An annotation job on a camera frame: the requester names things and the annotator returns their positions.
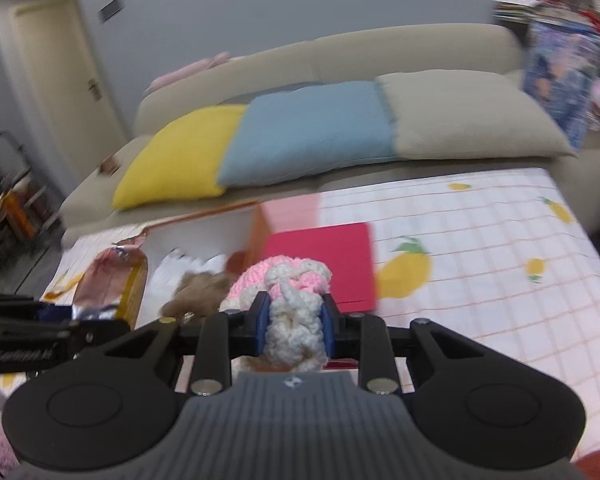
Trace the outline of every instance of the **door handle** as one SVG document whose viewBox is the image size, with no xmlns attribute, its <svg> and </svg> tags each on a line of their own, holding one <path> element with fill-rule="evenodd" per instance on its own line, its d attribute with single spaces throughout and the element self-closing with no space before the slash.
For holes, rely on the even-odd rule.
<svg viewBox="0 0 600 480">
<path fill-rule="evenodd" d="M 100 85 L 95 79 L 89 79 L 87 81 L 87 90 L 91 93 L 91 97 L 93 97 L 94 101 L 99 101 L 102 99 L 102 92 L 100 92 Z"/>
</svg>

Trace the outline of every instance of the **screw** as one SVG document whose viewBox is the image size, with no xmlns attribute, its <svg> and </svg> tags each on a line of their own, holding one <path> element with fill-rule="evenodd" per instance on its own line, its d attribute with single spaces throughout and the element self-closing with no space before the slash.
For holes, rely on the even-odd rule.
<svg viewBox="0 0 600 480">
<path fill-rule="evenodd" d="M 371 379 L 366 384 L 366 389 L 376 395 L 389 395 L 398 389 L 398 383 L 386 377 Z"/>
<path fill-rule="evenodd" d="M 201 397 L 209 397 L 222 391 L 222 384 L 215 379 L 199 379 L 191 383 L 191 391 Z"/>
</svg>

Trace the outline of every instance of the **pineapple print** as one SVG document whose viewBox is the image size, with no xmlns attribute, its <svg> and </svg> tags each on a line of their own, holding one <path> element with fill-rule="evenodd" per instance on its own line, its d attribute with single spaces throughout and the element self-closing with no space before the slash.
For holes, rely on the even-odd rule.
<svg viewBox="0 0 600 480">
<path fill-rule="evenodd" d="M 548 198 L 545 198 L 544 196 L 541 196 L 540 200 L 542 200 L 542 203 L 547 204 L 551 208 L 551 210 L 554 212 L 554 214 L 560 220 L 562 220 L 565 224 L 568 225 L 573 222 L 573 218 L 571 217 L 571 215 L 569 214 L 569 212 L 567 211 L 567 208 L 565 208 L 565 206 L 563 206 L 560 203 L 553 202 L 552 200 L 549 200 Z"/>
<path fill-rule="evenodd" d="M 447 187 L 452 191 L 466 191 L 467 189 L 471 189 L 470 184 L 463 184 L 462 182 L 452 182 L 451 184 L 447 184 Z"/>
<path fill-rule="evenodd" d="M 531 258 L 526 263 L 526 275 L 529 281 L 533 283 L 540 283 L 542 281 L 542 275 L 544 274 L 544 260 L 540 258 Z"/>
<path fill-rule="evenodd" d="M 431 258 L 417 238 L 407 237 L 400 252 L 376 274 L 378 298 L 406 298 L 429 281 Z"/>
</svg>

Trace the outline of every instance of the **beige couch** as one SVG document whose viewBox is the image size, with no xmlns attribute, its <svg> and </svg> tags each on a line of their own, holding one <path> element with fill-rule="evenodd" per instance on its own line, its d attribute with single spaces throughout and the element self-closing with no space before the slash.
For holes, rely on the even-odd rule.
<svg viewBox="0 0 600 480">
<path fill-rule="evenodd" d="M 406 25 L 337 34 L 282 46 L 231 61 L 190 76 L 148 95 L 138 108 L 135 139 L 117 157 L 113 176 L 92 173 L 64 201 L 64 244 L 78 236 L 138 221 L 213 208 L 241 200 L 342 189 L 438 174 L 539 166 L 558 183 L 584 228 L 600 229 L 600 134 L 590 132 L 578 158 L 497 158 L 477 160 L 403 160 L 305 177 L 275 186 L 232 189 L 224 196 L 196 202 L 162 203 L 127 211 L 110 208 L 113 192 L 134 157 L 170 121 L 200 107 L 298 83 L 369 80 L 393 72 L 464 69 L 507 75 L 519 84 L 523 54 L 503 27 L 471 23 Z"/>
</svg>

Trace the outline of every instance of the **door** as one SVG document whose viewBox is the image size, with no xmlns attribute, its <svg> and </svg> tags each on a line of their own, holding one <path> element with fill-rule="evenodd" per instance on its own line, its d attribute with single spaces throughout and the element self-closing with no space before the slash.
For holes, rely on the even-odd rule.
<svg viewBox="0 0 600 480">
<path fill-rule="evenodd" d="M 53 140 L 81 181 L 126 137 L 100 84 L 75 0 L 27 4 L 16 10 L 14 22 Z"/>
</svg>

